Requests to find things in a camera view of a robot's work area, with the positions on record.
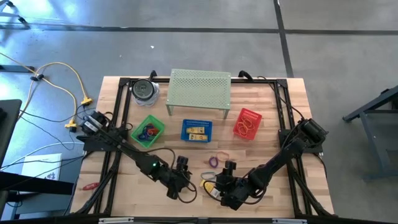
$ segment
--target plastic basket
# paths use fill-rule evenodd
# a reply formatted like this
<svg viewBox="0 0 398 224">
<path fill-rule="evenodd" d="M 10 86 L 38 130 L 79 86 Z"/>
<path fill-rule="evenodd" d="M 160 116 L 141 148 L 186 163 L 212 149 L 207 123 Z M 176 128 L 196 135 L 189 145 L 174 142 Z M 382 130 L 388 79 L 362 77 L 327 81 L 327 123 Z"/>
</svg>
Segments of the plastic basket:
<svg viewBox="0 0 398 224">
<path fill-rule="evenodd" d="M 157 135 L 151 141 L 139 140 L 138 135 L 142 134 L 142 130 L 149 123 L 152 123 L 155 126 L 155 128 L 157 128 L 159 130 L 159 133 L 157 133 Z M 156 141 L 156 139 L 158 139 L 159 136 L 163 133 L 164 128 L 165 128 L 165 125 L 163 122 L 159 121 L 157 118 L 155 118 L 152 115 L 148 115 L 148 117 L 145 118 L 145 120 L 138 126 L 138 128 L 133 133 L 131 133 L 131 138 L 133 138 L 141 146 L 144 146 L 145 148 L 149 148 Z"/>
<path fill-rule="evenodd" d="M 242 134 L 243 130 L 241 130 L 241 132 L 239 132 L 239 127 L 238 127 L 238 123 L 239 122 L 243 122 L 242 117 L 246 117 L 248 119 L 250 119 L 250 121 L 253 124 L 253 129 L 247 130 L 247 134 Z M 262 116 L 261 114 L 257 114 L 251 110 L 248 110 L 246 108 L 242 108 L 241 113 L 238 116 L 238 119 L 236 120 L 235 126 L 234 126 L 234 133 L 238 136 L 241 136 L 244 139 L 248 139 L 248 140 L 253 140 L 254 137 L 256 136 L 257 130 L 259 129 L 260 126 L 260 122 L 261 122 Z"/>
<path fill-rule="evenodd" d="M 189 140 L 189 134 L 187 134 L 187 128 L 191 127 L 205 127 L 205 134 L 207 135 L 207 141 Z M 181 140 L 190 141 L 190 142 L 211 142 L 212 129 L 213 129 L 213 123 L 211 121 L 184 119 L 182 121 Z"/>
</svg>

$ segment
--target blue basket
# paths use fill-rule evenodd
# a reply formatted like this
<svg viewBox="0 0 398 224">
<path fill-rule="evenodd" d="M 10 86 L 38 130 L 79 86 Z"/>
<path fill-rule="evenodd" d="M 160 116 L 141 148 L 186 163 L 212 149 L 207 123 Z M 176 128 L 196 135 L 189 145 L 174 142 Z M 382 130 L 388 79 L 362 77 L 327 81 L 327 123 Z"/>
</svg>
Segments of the blue basket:
<svg viewBox="0 0 398 224">
<path fill-rule="evenodd" d="M 205 127 L 205 134 L 207 135 L 207 141 L 189 140 L 189 134 L 187 134 L 187 128 L 191 127 Z M 211 121 L 199 121 L 184 119 L 182 121 L 181 140 L 191 142 L 211 142 L 211 130 L 213 123 Z"/>
</svg>

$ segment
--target purple rubber band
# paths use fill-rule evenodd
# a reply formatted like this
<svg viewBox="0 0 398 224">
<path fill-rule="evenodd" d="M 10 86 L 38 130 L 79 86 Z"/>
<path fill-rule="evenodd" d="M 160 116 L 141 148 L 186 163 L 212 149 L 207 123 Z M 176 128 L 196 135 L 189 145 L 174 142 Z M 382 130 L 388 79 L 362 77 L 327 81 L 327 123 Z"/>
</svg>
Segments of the purple rubber band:
<svg viewBox="0 0 398 224">
<path fill-rule="evenodd" d="M 209 159 L 209 165 L 210 165 L 212 168 L 217 168 L 217 167 L 218 167 L 218 159 L 217 159 L 217 157 L 211 156 L 210 159 Z"/>
</svg>

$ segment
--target yellow cable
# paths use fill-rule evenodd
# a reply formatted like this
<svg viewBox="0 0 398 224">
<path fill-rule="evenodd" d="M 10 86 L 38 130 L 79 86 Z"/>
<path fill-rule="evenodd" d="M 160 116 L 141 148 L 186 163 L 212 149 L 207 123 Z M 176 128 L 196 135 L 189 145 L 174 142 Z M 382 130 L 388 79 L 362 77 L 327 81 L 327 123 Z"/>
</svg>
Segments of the yellow cable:
<svg viewBox="0 0 398 224">
<path fill-rule="evenodd" d="M 43 68 L 46 67 L 46 66 L 49 66 L 49 65 L 53 64 L 53 63 L 49 63 L 49 64 L 46 64 L 46 65 L 43 65 L 43 66 L 41 66 L 41 67 L 37 70 L 37 72 L 35 72 L 35 71 L 33 71 L 32 69 L 30 69 L 29 67 L 25 66 L 24 64 L 18 62 L 17 60 L 14 60 L 13 58 L 8 57 L 7 55 L 5 55 L 5 54 L 3 54 L 3 53 L 1 53 L 1 52 L 0 52 L 0 54 L 3 55 L 3 56 L 5 56 L 5 57 L 8 58 L 9 60 L 12 60 L 13 62 L 19 64 L 20 66 L 22 66 L 22 67 L 28 69 L 28 71 L 31 71 L 33 74 L 35 74 L 36 77 L 39 75 L 39 74 L 37 73 L 39 70 L 43 69 Z M 65 65 L 66 65 L 67 67 L 69 67 L 70 69 L 72 69 L 72 70 L 76 73 L 76 75 L 78 76 L 78 79 L 79 79 L 79 81 L 80 81 L 80 84 L 81 84 L 81 87 L 82 87 L 82 90 L 83 90 L 83 94 L 85 95 L 85 91 L 84 91 L 83 85 L 82 85 L 82 83 L 81 83 L 79 74 L 78 74 L 78 73 L 76 72 L 76 70 L 74 70 L 71 66 L 69 66 L 69 65 L 67 65 L 67 64 L 65 64 Z M 66 90 L 66 89 L 64 89 L 64 88 L 62 88 L 62 87 L 60 87 L 60 86 L 57 86 L 57 85 L 51 83 L 51 82 L 48 81 L 47 79 L 43 78 L 43 80 L 44 80 L 45 82 L 47 82 L 48 84 L 54 86 L 55 88 L 58 88 L 58 89 L 60 89 L 60 90 L 63 90 L 63 91 L 65 91 L 65 92 L 67 92 L 67 93 L 73 98 L 73 104 L 74 104 L 74 106 L 75 106 L 75 109 L 73 110 L 73 114 L 76 114 L 77 111 L 76 111 L 76 98 L 75 98 L 75 96 L 73 96 L 73 94 L 72 94 L 71 92 L 69 92 L 68 90 Z M 28 93 L 28 97 L 27 97 L 27 99 L 26 99 L 25 107 L 24 107 L 24 109 L 21 111 L 21 113 L 19 114 L 19 116 L 22 116 L 22 114 L 25 112 L 27 106 L 29 105 L 30 99 L 32 98 L 32 86 L 33 86 L 33 82 L 34 82 L 34 81 L 32 81 L 32 82 L 30 83 L 29 93 Z M 74 115 L 74 116 L 72 117 L 72 119 L 71 119 L 72 122 L 74 122 L 75 116 L 76 116 L 76 115 Z"/>
<path fill-rule="evenodd" d="M 82 92 L 83 92 L 83 95 L 84 95 L 85 98 L 87 98 L 86 90 L 85 90 L 85 88 L 84 88 L 84 86 L 83 86 L 83 82 L 81 81 L 81 78 L 80 78 L 79 73 L 78 73 L 74 68 L 72 68 L 72 66 L 68 65 L 67 63 L 63 63 L 63 62 L 52 62 L 52 63 L 48 63 L 48 64 L 45 64 L 45 65 L 41 66 L 39 69 L 37 69 L 36 72 L 39 73 L 41 69 L 44 69 L 44 68 L 46 68 L 46 67 L 48 67 L 48 66 L 50 66 L 50 65 L 56 65 L 56 64 L 64 65 L 64 66 L 68 67 L 70 70 L 72 70 L 72 71 L 76 74 L 77 79 L 78 79 L 79 82 L 80 82 L 80 86 L 81 86 L 81 90 L 82 90 Z"/>
<path fill-rule="evenodd" d="M 24 114 L 24 112 L 25 112 L 25 110 L 26 110 L 26 108 L 27 108 L 27 105 L 28 105 L 29 102 L 30 102 L 30 99 L 31 99 L 31 96 L 32 96 L 33 82 L 34 82 L 33 80 L 30 82 L 29 93 L 28 93 L 28 95 L 27 95 L 26 103 L 25 103 L 24 109 L 22 109 L 22 111 L 19 113 L 18 119 Z"/>
<path fill-rule="evenodd" d="M 72 94 L 71 92 L 69 92 L 68 90 L 66 90 L 66 89 L 64 89 L 64 88 L 62 88 L 62 87 L 60 87 L 60 86 L 57 86 L 57 85 L 51 83 L 51 82 L 48 81 L 47 79 L 43 78 L 43 80 L 44 80 L 45 82 L 47 82 L 48 84 L 54 86 L 55 88 L 58 88 L 58 89 L 60 89 L 60 90 L 63 90 L 63 91 L 65 91 L 65 92 L 67 92 L 67 93 L 73 98 L 73 105 L 75 106 L 75 109 L 73 110 L 73 114 L 77 114 L 77 110 L 76 110 L 76 98 L 75 98 L 75 96 L 73 96 L 73 94 Z M 72 121 L 75 121 L 75 116 L 76 116 L 76 115 L 74 115 L 74 116 L 72 117 L 72 119 L 71 119 Z"/>
</svg>

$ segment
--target yellow connector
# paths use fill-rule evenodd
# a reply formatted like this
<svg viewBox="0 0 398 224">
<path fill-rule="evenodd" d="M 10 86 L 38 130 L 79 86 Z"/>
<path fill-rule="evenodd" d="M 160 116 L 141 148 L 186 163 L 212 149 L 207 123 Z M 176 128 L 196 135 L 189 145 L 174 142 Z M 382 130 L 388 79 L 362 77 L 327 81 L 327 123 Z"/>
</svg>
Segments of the yellow connector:
<svg viewBox="0 0 398 224">
<path fill-rule="evenodd" d="M 76 128 L 77 124 L 75 123 L 74 120 L 70 120 L 68 124 L 65 125 L 66 128 Z"/>
<path fill-rule="evenodd" d="M 93 99 L 89 98 L 89 97 L 85 97 L 83 99 L 83 101 L 81 102 L 82 105 L 89 105 L 90 103 L 93 102 Z"/>
</svg>

